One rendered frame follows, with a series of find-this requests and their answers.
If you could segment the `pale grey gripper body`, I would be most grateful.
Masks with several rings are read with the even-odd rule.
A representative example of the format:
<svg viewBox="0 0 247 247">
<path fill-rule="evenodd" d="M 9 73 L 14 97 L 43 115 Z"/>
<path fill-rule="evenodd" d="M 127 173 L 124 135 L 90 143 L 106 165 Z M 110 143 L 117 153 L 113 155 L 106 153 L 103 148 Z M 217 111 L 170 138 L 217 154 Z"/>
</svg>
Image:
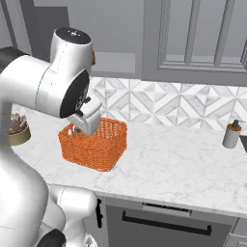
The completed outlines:
<svg viewBox="0 0 247 247">
<path fill-rule="evenodd" d="M 81 111 L 68 117 L 70 123 L 74 124 L 74 127 L 78 127 L 82 132 L 87 135 L 92 135 L 98 129 L 100 123 L 100 114 L 95 112 L 92 116 L 87 117 Z"/>
</svg>

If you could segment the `orange woven basket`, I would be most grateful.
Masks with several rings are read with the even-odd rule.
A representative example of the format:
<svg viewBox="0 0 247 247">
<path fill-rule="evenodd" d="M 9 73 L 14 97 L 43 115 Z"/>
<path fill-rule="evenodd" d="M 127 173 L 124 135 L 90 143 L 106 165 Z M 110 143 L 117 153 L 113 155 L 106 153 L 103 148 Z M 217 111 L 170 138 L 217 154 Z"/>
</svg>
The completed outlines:
<svg viewBox="0 0 247 247">
<path fill-rule="evenodd" d="M 110 172 L 127 147 L 127 125 L 124 122 L 101 118 L 92 135 L 76 131 L 70 123 L 58 134 L 62 157 L 69 162 L 100 172 Z"/>
</svg>

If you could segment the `grey plain cabinet door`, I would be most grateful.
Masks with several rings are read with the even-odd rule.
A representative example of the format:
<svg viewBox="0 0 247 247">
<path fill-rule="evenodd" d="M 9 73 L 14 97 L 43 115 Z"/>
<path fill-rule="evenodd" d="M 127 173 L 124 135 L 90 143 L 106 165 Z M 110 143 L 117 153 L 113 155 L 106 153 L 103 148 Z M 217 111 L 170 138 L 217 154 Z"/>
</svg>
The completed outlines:
<svg viewBox="0 0 247 247">
<path fill-rule="evenodd" d="M 20 0 L 32 54 L 50 59 L 55 29 L 70 27 L 93 40 L 93 76 L 139 78 L 144 0 Z"/>
</svg>

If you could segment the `grey glass-pane cabinet door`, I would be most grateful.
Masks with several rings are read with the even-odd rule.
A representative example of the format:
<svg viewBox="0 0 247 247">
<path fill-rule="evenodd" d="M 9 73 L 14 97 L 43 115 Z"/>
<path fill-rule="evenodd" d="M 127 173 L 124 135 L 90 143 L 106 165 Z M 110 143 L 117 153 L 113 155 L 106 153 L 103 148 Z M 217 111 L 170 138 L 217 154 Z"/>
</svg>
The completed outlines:
<svg viewBox="0 0 247 247">
<path fill-rule="evenodd" d="M 247 87 L 247 0 L 145 0 L 142 78 Z"/>
</svg>

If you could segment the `grey dishwasher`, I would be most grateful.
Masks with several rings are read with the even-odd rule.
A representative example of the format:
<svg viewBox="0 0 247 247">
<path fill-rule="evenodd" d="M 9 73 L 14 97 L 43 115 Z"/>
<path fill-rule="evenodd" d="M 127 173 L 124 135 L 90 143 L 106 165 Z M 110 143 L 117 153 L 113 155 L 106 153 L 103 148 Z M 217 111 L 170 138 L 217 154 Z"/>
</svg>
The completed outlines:
<svg viewBox="0 0 247 247">
<path fill-rule="evenodd" d="M 109 247 L 223 247 L 232 216 L 105 198 Z"/>
</svg>

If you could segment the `grey soap dispenser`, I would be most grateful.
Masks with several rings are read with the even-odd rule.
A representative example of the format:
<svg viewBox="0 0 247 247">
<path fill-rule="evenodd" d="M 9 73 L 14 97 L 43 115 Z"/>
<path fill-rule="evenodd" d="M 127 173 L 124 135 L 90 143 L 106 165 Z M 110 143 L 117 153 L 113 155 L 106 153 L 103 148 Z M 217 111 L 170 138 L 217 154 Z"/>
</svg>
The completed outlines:
<svg viewBox="0 0 247 247">
<path fill-rule="evenodd" d="M 222 145 L 227 149 L 234 149 L 240 132 L 242 131 L 241 120 L 235 119 L 232 123 L 229 123 L 226 128 L 226 132 L 223 138 Z"/>
</svg>

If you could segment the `dark sink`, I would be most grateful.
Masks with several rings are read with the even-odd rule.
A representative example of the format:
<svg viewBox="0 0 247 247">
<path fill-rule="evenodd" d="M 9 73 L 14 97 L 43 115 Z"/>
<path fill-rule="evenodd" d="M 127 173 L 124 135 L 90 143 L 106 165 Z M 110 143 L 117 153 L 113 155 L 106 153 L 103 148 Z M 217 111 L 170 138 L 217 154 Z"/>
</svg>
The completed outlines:
<svg viewBox="0 0 247 247">
<path fill-rule="evenodd" d="M 240 141 L 242 143 L 243 148 L 247 153 L 247 136 L 246 135 L 239 135 Z"/>
</svg>

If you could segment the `grey base cupboard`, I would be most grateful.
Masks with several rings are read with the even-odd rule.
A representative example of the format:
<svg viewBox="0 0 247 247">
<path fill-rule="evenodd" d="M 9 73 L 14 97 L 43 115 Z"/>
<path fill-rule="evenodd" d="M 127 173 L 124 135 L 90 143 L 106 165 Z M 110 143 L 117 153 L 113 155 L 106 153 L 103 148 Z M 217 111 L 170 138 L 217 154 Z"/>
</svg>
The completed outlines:
<svg viewBox="0 0 247 247">
<path fill-rule="evenodd" d="M 247 218 L 237 218 L 223 247 L 247 247 Z"/>
</svg>

